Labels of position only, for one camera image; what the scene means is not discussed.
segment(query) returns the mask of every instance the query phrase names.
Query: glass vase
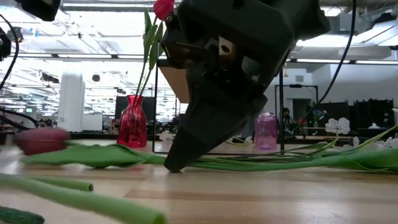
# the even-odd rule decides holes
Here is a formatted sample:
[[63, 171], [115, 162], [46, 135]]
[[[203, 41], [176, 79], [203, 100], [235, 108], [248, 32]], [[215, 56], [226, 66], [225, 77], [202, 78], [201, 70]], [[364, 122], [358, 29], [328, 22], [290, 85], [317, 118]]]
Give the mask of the glass vase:
[[147, 120], [142, 109], [144, 97], [128, 95], [129, 106], [124, 110], [118, 134], [118, 144], [130, 148], [147, 146]]
[[277, 121], [273, 113], [262, 113], [255, 123], [254, 146], [257, 151], [275, 151]]

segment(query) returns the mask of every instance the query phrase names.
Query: red tulip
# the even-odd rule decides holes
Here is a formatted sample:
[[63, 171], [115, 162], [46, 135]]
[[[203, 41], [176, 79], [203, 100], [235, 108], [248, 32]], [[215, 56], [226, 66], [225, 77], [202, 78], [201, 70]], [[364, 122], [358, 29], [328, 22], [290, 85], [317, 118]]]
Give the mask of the red tulip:
[[14, 143], [29, 156], [66, 149], [64, 141], [69, 139], [70, 134], [65, 130], [39, 128], [16, 134]]
[[154, 4], [156, 17], [164, 20], [174, 9], [174, 0], [156, 0]]

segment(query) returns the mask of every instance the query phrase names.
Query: tulip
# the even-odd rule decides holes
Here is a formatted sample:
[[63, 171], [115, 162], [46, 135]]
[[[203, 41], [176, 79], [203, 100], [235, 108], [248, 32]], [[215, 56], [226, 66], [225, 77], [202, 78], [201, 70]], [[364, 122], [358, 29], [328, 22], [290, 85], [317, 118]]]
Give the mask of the tulip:
[[65, 130], [39, 128], [16, 134], [14, 143], [29, 156], [66, 149], [65, 141], [69, 139], [70, 134]]
[[157, 0], [153, 8], [156, 17], [163, 21], [173, 11], [174, 0]]

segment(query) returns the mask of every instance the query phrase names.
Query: red glass vase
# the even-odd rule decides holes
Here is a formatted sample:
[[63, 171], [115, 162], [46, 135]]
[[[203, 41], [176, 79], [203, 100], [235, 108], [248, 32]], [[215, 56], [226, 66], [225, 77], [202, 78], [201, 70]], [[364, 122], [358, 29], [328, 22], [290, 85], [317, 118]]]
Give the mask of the red glass vase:
[[147, 146], [147, 120], [142, 109], [144, 97], [128, 95], [129, 106], [120, 119], [118, 144], [130, 148]]

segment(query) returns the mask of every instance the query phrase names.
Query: ceiling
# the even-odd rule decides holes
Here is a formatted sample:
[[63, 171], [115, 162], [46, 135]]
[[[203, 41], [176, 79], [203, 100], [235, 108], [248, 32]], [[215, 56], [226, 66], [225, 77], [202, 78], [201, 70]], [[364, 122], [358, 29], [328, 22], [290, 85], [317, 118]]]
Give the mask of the ceiling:
[[[142, 34], [144, 30], [144, 7], [151, 7], [154, 1], [139, 0], [63, 0], [54, 22], [43, 22], [15, 7], [13, 0], [2, 0], [0, 13], [14, 27], [21, 27], [24, 41], [20, 53], [40, 54], [118, 54], [142, 55]], [[349, 12], [351, 1], [321, 0], [327, 13]], [[360, 0], [358, 5], [361, 18], [366, 20], [367, 13], [389, 7], [395, 10], [396, 0]], [[7, 24], [0, 27], [9, 30]], [[292, 53], [295, 58], [338, 59], [341, 47], [298, 46]], [[352, 48], [349, 59], [384, 59], [391, 55], [388, 47], [372, 46]], [[0, 78], [9, 66], [10, 58], [0, 63]], [[114, 98], [118, 95], [115, 88], [123, 89], [126, 94], [134, 93], [141, 74], [142, 62], [128, 60], [97, 60], [85, 62], [66, 62], [46, 60], [45, 58], [19, 58], [7, 85], [0, 93], [0, 103], [7, 106], [36, 105], [44, 114], [57, 112], [60, 85], [44, 82], [43, 74], [61, 80], [63, 67], [68, 63], [82, 63], [86, 79], [86, 113], [114, 113]], [[317, 65], [290, 64], [288, 68], [307, 68], [311, 72]], [[98, 74], [99, 82], [92, 76]], [[144, 96], [153, 96], [151, 89], [155, 83], [152, 75]], [[159, 71], [158, 111], [164, 116], [172, 116], [175, 111], [175, 95]]]

